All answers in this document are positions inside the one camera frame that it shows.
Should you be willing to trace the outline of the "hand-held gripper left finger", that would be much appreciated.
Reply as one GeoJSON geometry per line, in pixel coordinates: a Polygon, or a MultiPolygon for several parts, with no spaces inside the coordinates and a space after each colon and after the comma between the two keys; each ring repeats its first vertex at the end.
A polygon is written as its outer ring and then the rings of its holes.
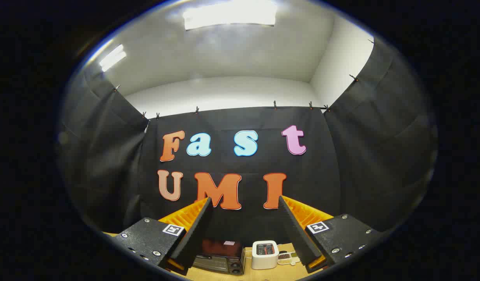
{"type": "Polygon", "coordinates": [[[121,233],[111,237],[111,244],[130,258],[154,272],[182,275],[188,273],[201,250],[213,214],[213,203],[207,197],[191,205],[194,210],[174,212],[185,214],[191,224],[164,222],[144,217],[121,233]]]}

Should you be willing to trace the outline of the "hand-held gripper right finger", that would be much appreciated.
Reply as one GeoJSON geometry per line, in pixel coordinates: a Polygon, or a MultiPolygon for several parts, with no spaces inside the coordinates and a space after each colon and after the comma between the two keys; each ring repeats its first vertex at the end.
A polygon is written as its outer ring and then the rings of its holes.
{"type": "Polygon", "coordinates": [[[355,217],[332,216],[288,196],[279,196],[285,232],[308,273],[361,255],[379,242],[380,231],[355,217]]]}

